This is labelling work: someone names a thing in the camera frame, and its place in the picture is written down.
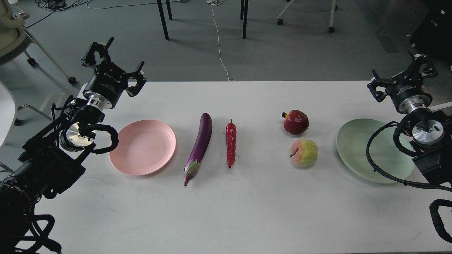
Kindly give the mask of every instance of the plate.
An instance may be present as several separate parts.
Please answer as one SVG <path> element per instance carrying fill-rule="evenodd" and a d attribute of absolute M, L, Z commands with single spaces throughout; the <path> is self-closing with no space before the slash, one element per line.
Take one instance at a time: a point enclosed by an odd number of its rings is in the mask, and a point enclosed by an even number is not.
<path fill-rule="evenodd" d="M 164 122 L 141 120 L 118 133 L 119 145 L 110 152 L 113 166 L 129 175 L 156 172 L 168 163 L 176 149 L 176 136 Z"/>
<path fill-rule="evenodd" d="M 344 124 L 336 137 L 336 146 L 342 161 L 357 175 L 375 183 L 395 183 L 378 172 L 374 172 L 366 158 L 366 146 L 370 136 L 385 123 L 373 119 L 355 119 Z M 370 155 L 372 160 L 387 173 L 406 179 L 414 170 L 411 157 L 400 152 L 394 145 L 394 128 L 380 132 L 372 141 Z M 400 136 L 401 144 L 410 148 L 405 137 Z"/>

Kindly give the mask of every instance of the floor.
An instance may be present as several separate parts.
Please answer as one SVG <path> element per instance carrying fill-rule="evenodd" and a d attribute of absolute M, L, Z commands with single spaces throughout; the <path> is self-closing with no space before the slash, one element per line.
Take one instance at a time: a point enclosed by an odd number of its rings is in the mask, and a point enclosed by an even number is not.
<path fill-rule="evenodd" d="M 203 0 L 174 1 L 171 3 L 174 19 L 168 20 L 166 16 L 168 41 L 156 4 L 109 9 L 80 5 L 54 12 L 29 28 L 77 79 L 77 84 L 69 84 L 34 44 L 28 52 L 38 65 L 28 65 L 22 54 L 0 66 L 0 80 L 12 91 L 18 105 L 30 104 L 50 114 L 52 103 L 61 106 L 67 96 L 78 94 L 93 75 L 92 69 L 80 63 L 91 43 L 106 42 L 112 36 L 115 38 L 109 48 L 112 61 L 130 72 L 144 60 L 143 71 L 148 81 L 370 80 L 372 69 L 380 77 L 390 78 L 411 63 L 407 53 L 412 49 L 410 35 L 427 14 L 428 3 L 338 0 L 335 32 L 329 33 L 329 0 L 297 1 L 284 15 L 281 26 L 277 25 L 277 17 L 287 4 L 285 0 L 252 0 L 247 38 L 242 39 L 239 0 L 223 0 L 219 6 L 210 6 Z M 89 7 L 121 4 L 124 1 L 92 0 Z M 20 5 L 31 15 L 27 25 L 50 13 L 38 8 L 34 1 L 22 0 Z M 218 36 L 227 72 L 219 58 Z M 432 105 L 452 98 L 448 63 L 434 60 L 434 64 L 439 76 L 424 81 L 433 96 Z M 339 99 L 353 100 L 353 92 L 344 91 Z M 17 161 L 23 151 L 21 145 L 48 124 L 27 109 L 19 112 L 19 118 L 23 126 L 14 127 L 0 152 L 0 161 L 13 169 L 21 165 Z M 7 173 L 0 173 L 0 178 L 5 176 Z"/>

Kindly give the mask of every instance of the wire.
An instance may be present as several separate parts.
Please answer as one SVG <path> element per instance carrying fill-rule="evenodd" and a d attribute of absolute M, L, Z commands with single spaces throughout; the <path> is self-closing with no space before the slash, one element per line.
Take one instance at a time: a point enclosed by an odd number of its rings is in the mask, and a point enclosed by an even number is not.
<path fill-rule="evenodd" d="M 421 188 L 421 189 L 439 189 L 439 190 L 446 190 L 446 191 L 450 191 L 452 192 L 452 188 L 446 187 L 446 186 L 442 186 L 442 185 L 438 185 L 438 184 L 430 184 L 430 183 L 421 183 L 421 182 L 412 182 L 412 181 L 407 181 L 407 180 L 403 180 L 400 178 L 397 178 L 389 173 L 387 173 L 386 171 L 384 171 L 383 169 L 381 169 L 371 158 L 370 156 L 370 145 L 372 144 L 372 141 L 375 139 L 375 137 L 377 137 L 377 135 L 382 132 L 384 129 L 389 128 L 389 127 L 397 127 L 399 124 L 395 121 L 389 122 L 387 124 L 385 124 L 384 126 L 382 126 L 381 128 L 379 128 L 376 132 L 374 132 L 372 134 L 372 136 L 369 138 L 369 141 L 367 142 L 367 146 L 366 146 L 366 157 L 367 160 L 369 162 L 369 164 L 374 168 L 374 171 L 378 172 L 379 174 L 383 175 L 384 177 L 391 179 L 393 181 L 399 182 L 399 183 L 403 183 L 405 186 L 411 186 L 411 187 L 416 187 L 416 188 Z"/>
<path fill-rule="evenodd" d="M 221 62 L 221 65 L 223 66 L 223 68 L 225 69 L 225 71 L 226 71 L 226 75 L 227 75 L 227 81 L 235 81 L 235 80 L 231 80 L 231 79 L 229 79 L 229 72 L 227 71 L 227 69 L 226 69 L 226 67 L 225 67 L 225 65 L 223 64 L 223 60 L 221 59 L 221 50 L 220 50 L 220 33 L 218 32 L 218 26 L 217 26 L 217 22 L 215 21 L 215 13 L 213 12 L 213 7 L 214 6 L 218 6 L 218 5 L 220 5 L 221 3 L 223 2 L 223 0 L 221 0 L 221 2 L 219 3 L 219 4 L 213 4 L 213 3 L 211 3 L 210 4 L 210 7 L 212 8 L 212 15 L 213 15 L 213 22 L 214 22 L 214 24 L 215 24 L 215 27 L 216 27 L 216 29 L 217 29 L 217 38 L 218 38 L 218 54 L 220 55 L 220 62 Z"/>
<path fill-rule="evenodd" d="M 89 1 L 86 3 L 86 7 L 87 7 L 88 9 L 111 9 L 111 8 L 117 8 L 117 7 L 129 7 L 129 6 L 155 5 L 155 4 L 157 4 L 157 3 L 145 3 L 145 4 L 132 4 L 132 5 L 117 5 L 117 6 L 110 6 L 110 7 L 103 7 L 103 8 L 92 8 L 92 7 L 89 7 L 89 6 L 88 6 L 88 4 L 91 3 L 92 1 L 94 1 L 94 0 L 89 0 Z"/>
<path fill-rule="evenodd" d="M 212 6 L 219 6 L 223 3 L 223 0 L 221 0 L 221 2 L 218 3 L 217 0 L 207 0 L 207 3 L 212 5 Z"/>
<path fill-rule="evenodd" d="M 40 8 L 40 9 L 45 8 L 46 10 L 51 10 L 52 12 L 49 13 L 49 14 L 48 14 L 47 16 L 45 16 L 44 18 L 42 18 L 42 19 L 36 21 L 35 23 L 33 23 L 33 24 L 27 26 L 27 28 L 30 28 L 30 27 L 32 27 L 32 26 L 38 24 L 39 22 L 43 21 L 44 19 L 46 19 L 48 16 L 52 15 L 52 14 L 53 14 L 54 12 L 56 12 L 56 11 L 67 10 L 67 9 L 70 9 L 70 8 L 73 8 L 73 7 L 77 7 L 77 6 L 79 6 L 79 5 L 82 5 L 82 4 L 84 4 L 84 3 L 88 4 L 89 1 L 90 1 L 90 0 L 85 1 L 85 2 L 82 2 L 82 0 L 77 0 L 77 1 L 75 1 L 73 4 L 71 4 L 71 5 L 69 5 L 69 6 L 55 7 L 54 5 L 56 5 L 56 2 L 53 1 L 53 0 L 34 0 L 34 2 L 35 2 L 36 4 L 38 4 L 38 8 Z"/>
<path fill-rule="evenodd" d="M 35 23 L 33 23 L 33 24 L 27 26 L 27 28 L 30 28 L 30 27 L 32 27 L 32 26 L 38 24 L 39 22 L 43 21 L 43 20 L 44 20 L 45 18 L 47 18 L 48 16 L 52 15 L 54 12 L 55 12 L 55 11 L 52 11 L 51 13 L 49 13 L 49 15 L 47 15 L 47 16 L 45 16 L 44 18 L 42 18 L 42 19 L 36 21 Z"/>

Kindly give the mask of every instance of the apple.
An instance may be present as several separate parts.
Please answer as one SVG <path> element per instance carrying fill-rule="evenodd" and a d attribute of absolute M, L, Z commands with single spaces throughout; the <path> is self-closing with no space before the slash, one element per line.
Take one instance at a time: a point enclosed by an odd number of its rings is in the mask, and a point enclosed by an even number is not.
<path fill-rule="evenodd" d="M 300 167 L 309 167 L 317 161 L 319 149 L 314 141 L 309 139 L 299 139 L 291 147 L 293 163 Z"/>
<path fill-rule="evenodd" d="M 289 114 L 284 112 L 282 117 L 284 117 L 284 129 L 292 135 L 302 134 L 309 127 L 308 116 L 300 110 L 292 110 Z"/>

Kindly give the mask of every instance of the green plate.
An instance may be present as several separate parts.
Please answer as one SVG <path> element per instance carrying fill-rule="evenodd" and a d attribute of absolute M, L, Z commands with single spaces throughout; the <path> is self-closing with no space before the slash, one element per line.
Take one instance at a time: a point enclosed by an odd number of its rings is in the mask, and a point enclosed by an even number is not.
<path fill-rule="evenodd" d="M 355 119 L 344 124 L 336 137 L 336 146 L 342 161 L 357 175 L 375 183 L 395 183 L 378 172 L 374 172 L 366 158 L 366 146 L 370 136 L 385 123 L 373 119 Z M 406 179 L 414 170 L 411 157 L 400 152 L 392 141 L 394 128 L 382 131 L 372 141 L 370 156 L 384 171 Z M 401 135 L 401 144 L 410 148 L 407 139 Z"/>

